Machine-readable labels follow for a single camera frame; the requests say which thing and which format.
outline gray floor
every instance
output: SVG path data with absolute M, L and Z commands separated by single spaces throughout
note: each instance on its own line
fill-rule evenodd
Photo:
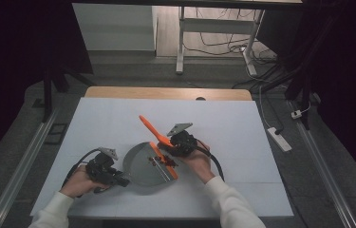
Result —
M 161 87 L 207 87 L 231 88 L 237 82 L 247 80 L 242 59 L 187 59 L 185 72 L 175 74 L 174 58 L 156 58 L 138 53 L 91 53 L 95 76 L 86 77 L 99 86 L 161 86 Z M 256 66 L 260 73 L 269 66 Z M 87 86 L 67 77 L 70 90 L 66 94 L 53 91 L 55 102 L 64 96 L 56 124 L 69 124 L 79 99 L 84 96 Z M 262 218 L 267 227 L 344 227 L 337 215 L 337 210 L 321 177 L 310 158 L 309 151 L 300 137 L 296 122 L 290 117 L 290 109 L 283 98 L 283 87 L 268 93 L 274 110 L 285 126 L 282 135 L 292 146 L 290 153 L 283 153 L 270 141 L 272 153 L 276 159 L 283 180 L 287 186 L 288 196 L 295 214 L 293 218 Z M 25 103 L 17 119 L 0 142 L 0 196 L 8 183 L 17 163 L 26 151 L 30 140 L 43 117 L 43 108 L 34 105 L 37 99 L 43 98 L 43 84 L 31 86 L 26 91 Z M 259 105 L 259 97 L 253 94 Z M 273 126 L 279 123 L 273 115 L 272 107 L 262 97 L 266 121 Z M 316 112 L 316 103 L 309 111 L 311 133 L 324 154 L 330 170 L 347 198 L 356 217 L 356 163 L 322 122 Z M 47 173 L 60 147 L 55 142 L 56 136 L 46 138 L 38 157 L 32 165 L 27 179 L 12 205 L 3 227 L 27 227 L 31 217 L 29 212 L 36 200 Z M 120 223 L 102 222 L 71 218 L 70 227 L 154 227 L 149 221 Z M 198 223 L 184 226 L 198 227 Z

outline table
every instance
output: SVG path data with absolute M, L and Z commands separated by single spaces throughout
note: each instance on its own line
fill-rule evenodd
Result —
M 198 97 L 207 101 L 196 101 Z M 122 171 L 122 159 L 129 149 L 155 141 L 138 118 L 142 114 L 159 132 L 169 131 L 174 124 L 193 122 L 189 133 L 207 139 L 224 170 L 226 182 L 242 193 L 258 216 L 293 216 L 266 132 L 251 99 L 245 90 L 89 88 L 80 100 L 31 214 L 45 206 L 68 169 L 95 147 L 115 148 L 120 159 L 114 167 Z M 100 195 L 87 194 L 76 199 L 68 214 L 95 219 L 217 219 L 210 200 L 202 194 L 202 182 L 187 166 L 176 162 L 177 180 L 155 187 L 132 183 L 126 188 L 115 186 Z
M 292 5 L 302 5 L 301 0 L 276 0 L 274 3 L 288 3 Z M 184 32 L 208 32 L 208 33 L 230 33 L 230 34 L 248 34 L 249 42 L 246 47 L 241 49 L 246 67 L 250 76 L 256 76 L 252 58 L 250 56 L 255 36 L 257 35 L 264 10 L 257 10 L 257 16 L 254 21 L 238 20 L 218 20 L 203 18 L 185 18 L 184 7 L 179 8 L 179 39 L 178 39 L 178 57 L 177 74 L 183 73 L 183 36 Z
M 142 99 L 181 99 L 195 100 L 202 97 L 211 101 L 251 101 L 248 90 L 172 88 L 172 87 L 115 87 L 92 86 L 85 97 L 91 98 L 142 98 Z

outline orange handle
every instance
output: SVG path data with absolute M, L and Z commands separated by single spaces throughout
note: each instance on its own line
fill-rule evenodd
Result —
M 148 128 L 148 130 L 150 130 L 155 135 L 155 137 L 160 143 L 173 147 L 173 145 L 169 142 L 168 137 L 158 133 L 157 129 L 155 129 L 155 127 L 151 125 L 151 123 L 147 121 L 147 119 L 145 119 L 142 115 L 139 115 L 139 117 L 142 123 Z

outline hand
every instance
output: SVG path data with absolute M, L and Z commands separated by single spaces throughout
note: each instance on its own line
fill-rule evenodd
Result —
M 197 140 L 197 146 L 210 150 L 210 146 Z M 211 171 L 210 158 L 199 150 L 193 151 L 187 157 L 178 157 L 182 162 L 189 165 L 190 168 L 198 175 L 203 183 L 207 183 L 210 179 L 215 177 L 215 174 Z
M 109 186 L 91 180 L 86 174 L 85 165 L 81 165 L 76 169 L 60 192 L 68 197 L 76 198 L 94 190 L 96 187 L 108 188 Z

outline dark background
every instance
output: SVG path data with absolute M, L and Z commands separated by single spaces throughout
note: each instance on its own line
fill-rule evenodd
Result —
M 310 24 L 303 18 L 295 43 L 305 40 Z M 42 81 L 48 67 L 61 66 L 92 72 L 71 4 L 0 1 L 0 140 L 27 87 Z M 349 1 L 341 13 L 311 73 L 312 90 L 322 100 L 320 115 L 356 161 L 356 1 Z
M 26 89 L 50 68 L 92 73 L 70 3 L 0 1 L 0 140 L 24 102 Z

